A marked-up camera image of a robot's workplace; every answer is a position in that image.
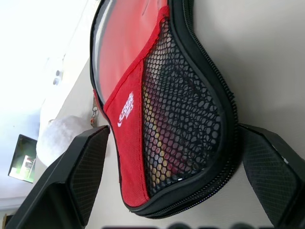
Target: mesh netting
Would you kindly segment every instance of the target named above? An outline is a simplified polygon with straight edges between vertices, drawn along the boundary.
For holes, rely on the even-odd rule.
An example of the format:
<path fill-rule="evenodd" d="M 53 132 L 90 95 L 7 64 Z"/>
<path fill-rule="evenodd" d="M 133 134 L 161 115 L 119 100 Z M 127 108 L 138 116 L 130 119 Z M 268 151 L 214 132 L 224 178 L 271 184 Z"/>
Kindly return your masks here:
<path fill-rule="evenodd" d="M 147 55 L 142 82 L 143 153 L 150 196 L 205 169 L 220 141 L 211 94 L 184 58 L 167 19 Z"/>

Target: textured black plastic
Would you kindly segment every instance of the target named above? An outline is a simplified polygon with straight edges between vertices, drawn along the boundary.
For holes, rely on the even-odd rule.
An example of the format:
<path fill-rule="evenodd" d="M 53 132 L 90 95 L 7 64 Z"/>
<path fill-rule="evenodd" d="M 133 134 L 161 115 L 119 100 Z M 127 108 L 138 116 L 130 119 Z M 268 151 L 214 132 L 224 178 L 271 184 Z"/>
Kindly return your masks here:
<path fill-rule="evenodd" d="M 108 133 L 93 136 L 71 174 L 70 190 L 84 225 L 89 221 L 100 186 L 107 141 Z"/>
<path fill-rule="evenodd" d="M 270 221 L 277 226 L 292 204 L 298 180 L 264 136 L 244 128 L 240 131 L 247 177 Z"/>
<path fill-rule="evenodd" d="M 198 174 L 215 156 L 221 118 L 213 98 L 160 23 L 143 75 L 143 148 L 150 196 Z"/>

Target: zipper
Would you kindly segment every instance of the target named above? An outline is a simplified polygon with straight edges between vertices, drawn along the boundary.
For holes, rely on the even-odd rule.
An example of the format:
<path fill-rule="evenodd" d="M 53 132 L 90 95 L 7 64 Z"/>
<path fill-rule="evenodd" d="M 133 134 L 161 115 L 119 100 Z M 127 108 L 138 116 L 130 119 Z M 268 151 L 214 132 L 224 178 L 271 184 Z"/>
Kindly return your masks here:
<path fill-rule="evenodd" d="M 185 210 L 188 210 L 204 201 L 206 201 L 208 198 L 212 197 L 213 195 L 215 195 L 223 186 L 225 186 L 225 184 L 230 180 L 230 178 L 232 177 L 232 175 L 234 174 L 237 165 L 238 165 L 238 157 L 237 157 L 237 152 L 235 152 L 237 149 L 237 138 L 238 138 L 238 129 L 237 129 L 237 124 L 238 124 L 238 117 L 237 117 L 237 107 L 234 101 L 234 94 L 230 91 L 228 85 L 226 84 L 226 82 L 224 81 L 223 76 L 221 75 L 220 71 L 217 69 L 216 65 L 213 63 L 212 59 L 209 57 L 208 53 L 206 52 L 206 50 L 204 49 L 204 47 L 201 45 L 201 43 L 199 42 L 199 40 L 197 39 L 194 31 L 193 31 L 193 0 L 183 0 L 183 14 L 184 14 L 184 21 L 186 24 L 186 27 L 188 29 L 189 34 L 191 35 L 193 41 L 196 43 L 197 47 L 199 48 L 199 50 L 201 51 L 201 53 L 203 54 L 205 60 L 208 62 L 208 64 L 210 65 L 210 67 L 212 68 L 212 70 L 214 71 L 215 75 L 218 77 L 227 97 L 230 100 L 230 103 L 232 105 L 232 110 L 233 110 L 233 114 L 234 114 L 234 143 L 233 143 L 233 148 L 231 151 L 231 154 L 229 155 L 229 158 L 227 160 L 227 162 L 225 163 L 224 168 L 222 169 L 222 171 L 220 172 L 220 174 L 218 176 L 216 176 L 209 184 L 207 184 L 205 187 L 203 187 L 202 189 L 198 190 L 197 192 L 193 193 L 192 195 L 166 207 L 163 208 L 160 211 L 156 211 L 152 214 L 148 214 L 148 215 L 143 215 L 144 217 L 147 218 L 151 218 L 151 219 L 162 219 L 162 218 L 166 218 L 166 217 L 170 217 L 173 216 L 175 214 L 181 213 Z M 211 193 L 205 195 L 203 198 L 200 198 L 201 193 L 203 193 L 204 191 L 207 190 L 207 188 L 209 188 L 210 186 L 216 184 L 217 182 L 219 182 L 219 179 L 221 179 L 222 175 L 226 175 L 226 177 L 224 178 L 224 180 L 221 182 L 221 184 L 219 184 L 217 186 L 217 188 L 212 191 Z M 170 213 L 165 213 L 167 211 L 170 211 L 174 208 L 177 208 L 183 204 L 186 204 L 187 201 L 192 201 L 194 199 L 198 199 L 198 201 L 196 201 L 195 203 L 190 203 L 190 205 L 179 209 L 177 211 L 173 211 Z"/>

